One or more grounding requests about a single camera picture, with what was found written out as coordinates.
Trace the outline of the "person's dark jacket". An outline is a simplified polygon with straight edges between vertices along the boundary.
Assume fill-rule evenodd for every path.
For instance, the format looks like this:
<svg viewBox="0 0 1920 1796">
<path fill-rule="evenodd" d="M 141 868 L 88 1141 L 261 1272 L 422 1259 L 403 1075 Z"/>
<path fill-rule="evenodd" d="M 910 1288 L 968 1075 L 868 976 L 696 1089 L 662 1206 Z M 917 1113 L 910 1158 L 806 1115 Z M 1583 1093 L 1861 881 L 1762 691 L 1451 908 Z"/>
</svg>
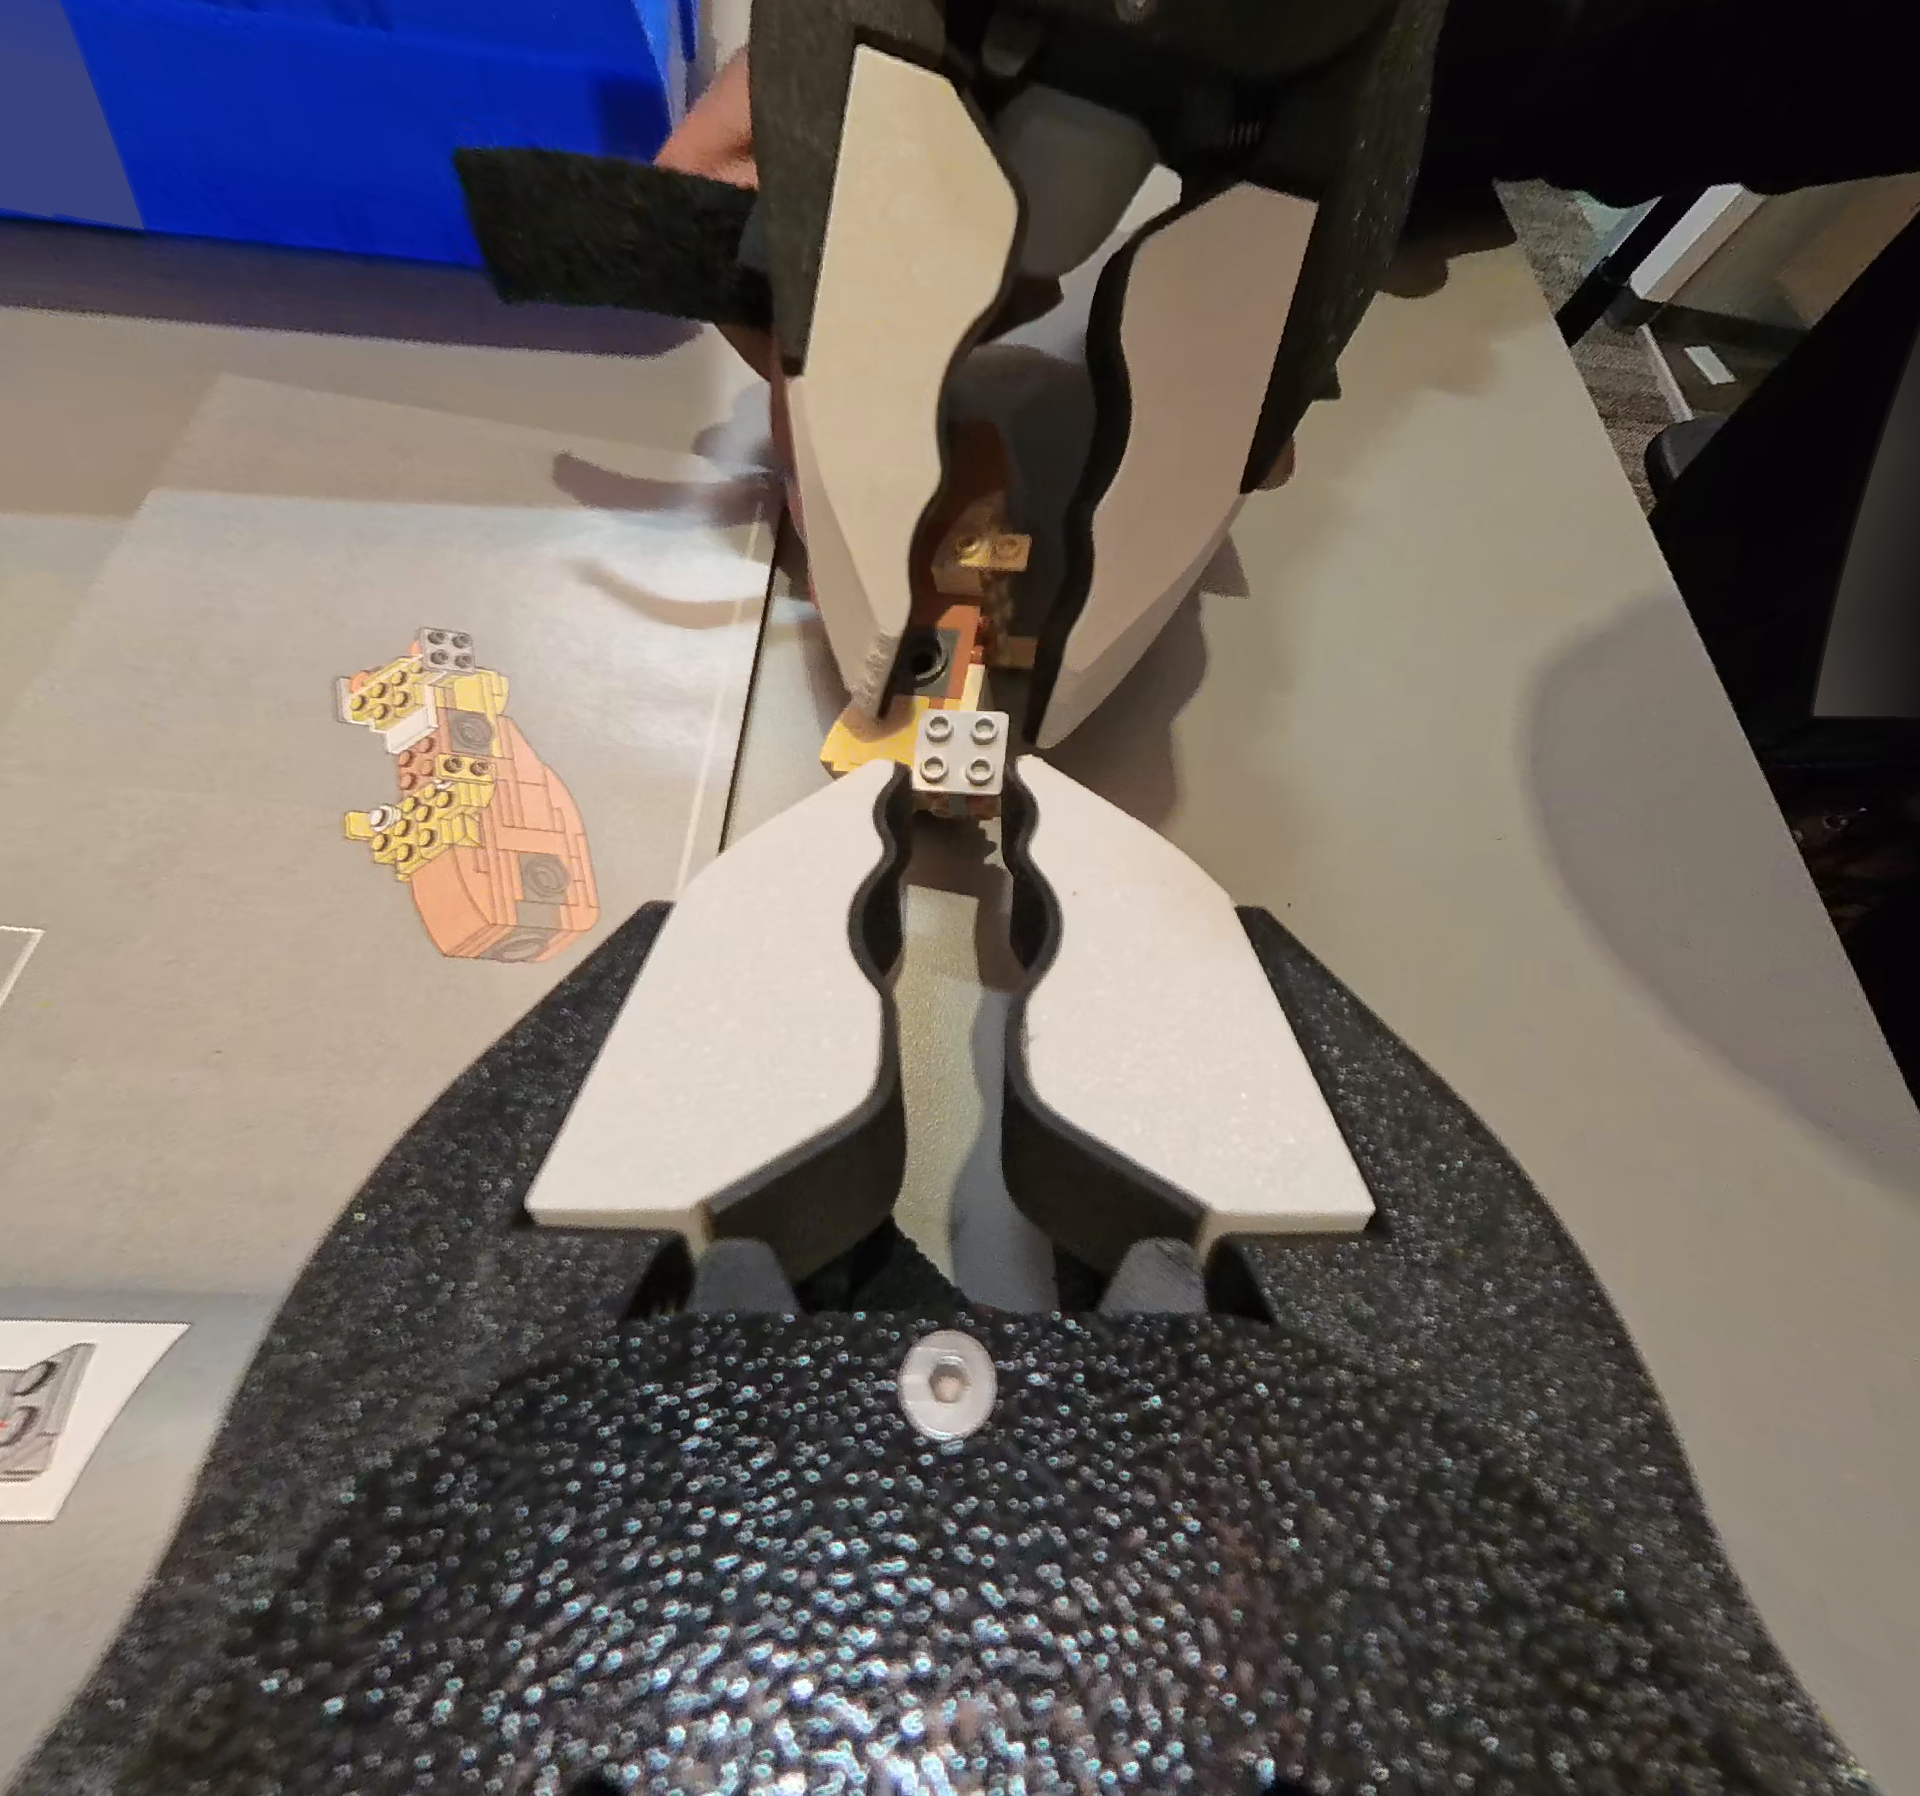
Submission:
<svg viewBox="0 0 1920 1796">
<path fill-rule="evenodd" d="M 1915 1064 L 1918 225 L 1655 497 L 1655 537 L 1896 1057 Z"/>
</svg>

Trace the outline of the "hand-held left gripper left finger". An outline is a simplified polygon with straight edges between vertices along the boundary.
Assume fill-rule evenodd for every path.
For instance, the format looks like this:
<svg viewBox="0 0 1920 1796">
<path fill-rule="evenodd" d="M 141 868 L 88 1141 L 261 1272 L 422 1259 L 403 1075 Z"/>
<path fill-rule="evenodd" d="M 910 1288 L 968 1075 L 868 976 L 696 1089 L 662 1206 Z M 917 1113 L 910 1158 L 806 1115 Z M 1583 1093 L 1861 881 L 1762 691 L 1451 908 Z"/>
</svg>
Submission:
<svg viewBox="0 0 1920 1796">
<path fill-rule="evenodd" d="M 531 1185 L 531 1218 L 716 1218 L 848 1122 L 882 1076 L 853 916 L 887 855 L 868 762 L 689 879 Z"/>
</svg>

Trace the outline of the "grey instruction booklet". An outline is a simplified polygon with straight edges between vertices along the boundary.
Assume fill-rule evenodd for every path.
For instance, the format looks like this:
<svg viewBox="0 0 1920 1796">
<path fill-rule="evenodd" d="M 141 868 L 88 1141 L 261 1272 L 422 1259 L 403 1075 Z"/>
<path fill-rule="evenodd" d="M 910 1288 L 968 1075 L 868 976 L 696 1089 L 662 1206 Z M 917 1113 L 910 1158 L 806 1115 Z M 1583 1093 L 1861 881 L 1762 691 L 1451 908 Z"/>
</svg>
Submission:
<svg viewBox="0 0 1920 1796">
<path fill-rule="evenodd" d="M 584 380 L 9 380 L 9 1540 L 171 1519 L 377 1162 L 722 843 L 765 399 L 704 339 Z"/>
</svg>

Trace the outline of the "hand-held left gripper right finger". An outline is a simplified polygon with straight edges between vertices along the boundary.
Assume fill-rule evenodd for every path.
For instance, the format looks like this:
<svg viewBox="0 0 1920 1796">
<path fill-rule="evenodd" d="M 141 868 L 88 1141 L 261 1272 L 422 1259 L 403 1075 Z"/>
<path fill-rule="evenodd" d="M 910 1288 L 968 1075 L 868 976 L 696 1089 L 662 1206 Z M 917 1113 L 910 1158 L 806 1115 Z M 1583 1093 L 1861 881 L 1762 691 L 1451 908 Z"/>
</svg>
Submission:
<svg viewBox="0 0 1920 1796">
<path fill-rule="evenodd" d="M 1035 754 L 1009 785 L 1009 1194 L 1043 1231 L 1363 1231 L 1375 1198 L 1233 898 Z"/>
</svg>

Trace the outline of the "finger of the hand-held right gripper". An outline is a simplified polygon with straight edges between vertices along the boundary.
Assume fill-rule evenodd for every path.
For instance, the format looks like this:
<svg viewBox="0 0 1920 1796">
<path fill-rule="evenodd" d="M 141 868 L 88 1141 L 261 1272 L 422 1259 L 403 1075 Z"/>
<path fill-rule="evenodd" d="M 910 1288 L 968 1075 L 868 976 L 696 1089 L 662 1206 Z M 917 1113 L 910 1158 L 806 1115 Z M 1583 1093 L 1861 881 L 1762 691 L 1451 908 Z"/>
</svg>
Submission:
<svg viewBox="0 0 1920 1796">
<path fill-rule="evenodd" d="M 848 701 L 878 717 L 947 478 L 947 378 L 1009 288 L 1021 194 L 945 75 L 867 43 L 839 137 L 806 352 L 784 384 L 790 512 Z"/>
<path fill-rule="evenodd" d="M 1316 222 L 1312 199 L 1233 183 L 1151 219 L 1108 262 L 1086 337 L 1093 447 L 1035 665 L 1035 747 L 1109 699 L 1217 552 Z"/>
</svg>

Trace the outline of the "small pale grey brick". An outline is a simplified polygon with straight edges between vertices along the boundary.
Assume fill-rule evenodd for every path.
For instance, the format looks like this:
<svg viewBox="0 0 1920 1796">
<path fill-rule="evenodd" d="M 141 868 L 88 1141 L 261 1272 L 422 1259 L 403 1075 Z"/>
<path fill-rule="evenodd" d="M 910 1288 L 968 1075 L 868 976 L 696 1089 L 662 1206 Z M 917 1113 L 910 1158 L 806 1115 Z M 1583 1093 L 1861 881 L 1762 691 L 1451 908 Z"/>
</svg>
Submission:
<svg viewBox="0 0 1920 1796">
<path fill-rule="evenodd" d="M 910 774 L 934 797 L 998 797 L 1008 752 L 1008 713 L 934 706 L 918 715 Z"/>
</svg>

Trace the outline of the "person's right hand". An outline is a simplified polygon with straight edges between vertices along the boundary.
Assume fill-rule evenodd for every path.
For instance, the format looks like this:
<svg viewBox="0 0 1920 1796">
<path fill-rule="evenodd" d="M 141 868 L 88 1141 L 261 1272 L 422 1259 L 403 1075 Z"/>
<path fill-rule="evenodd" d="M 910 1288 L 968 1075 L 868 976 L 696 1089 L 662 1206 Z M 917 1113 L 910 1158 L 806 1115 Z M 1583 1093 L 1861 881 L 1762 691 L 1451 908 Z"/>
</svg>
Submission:
<svg viewBox="0 0 1920 1796">
<path fill-rule="evenodd" d="M 703 176 L 755 191 L 755 157 L 749 47 L 735 50 L 713 75 L 671 128 L 654 155 L 654 165 L 669 175 Z"/>
</svg>

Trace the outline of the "orange tan brick model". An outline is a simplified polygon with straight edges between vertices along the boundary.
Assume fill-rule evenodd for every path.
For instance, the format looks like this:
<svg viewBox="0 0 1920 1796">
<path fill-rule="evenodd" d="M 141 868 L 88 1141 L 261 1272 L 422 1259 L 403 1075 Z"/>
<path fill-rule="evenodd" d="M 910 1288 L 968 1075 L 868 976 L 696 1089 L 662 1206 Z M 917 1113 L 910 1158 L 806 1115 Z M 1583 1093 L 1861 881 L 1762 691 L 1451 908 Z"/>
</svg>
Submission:
<svg viewBox="0 0 1920 1796">
<path fill-rule="evenodd" d="M 1036 640 L 1019 632 L 1021 579 L 1033 537 L 1009 516 L 1012 465 L 1005 442 L 985 419 L 952 432 L 947 478 L 917 542 L 910 608 L 884 706 L 848 705 L 821 745 L 822 768 L 843 777 L 868 765 L 900 766 L 918 811 L 939 818 L 991 820 L 998 797 L 934 797 L 915 788 L 910 758 L 918 715 L 934 706 L 991 709 L 1009 717 L 996 680 L 1033 668 Z"/>
</svg>

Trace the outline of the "blue plastic bin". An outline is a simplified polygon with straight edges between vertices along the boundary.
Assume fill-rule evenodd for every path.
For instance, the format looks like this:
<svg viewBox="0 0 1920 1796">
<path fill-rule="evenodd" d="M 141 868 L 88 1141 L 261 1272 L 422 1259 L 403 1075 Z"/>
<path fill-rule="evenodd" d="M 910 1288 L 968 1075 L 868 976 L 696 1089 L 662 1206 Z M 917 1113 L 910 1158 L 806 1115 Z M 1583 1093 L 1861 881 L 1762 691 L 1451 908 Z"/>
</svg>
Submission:
<svg viewBox="0 0 1920 1796">
<path fill-rule="evenodd" d="M 698 0 L 4 0 L 7 215 L 474 265 L 460 149 L 646 160 Z"/>
</svg>

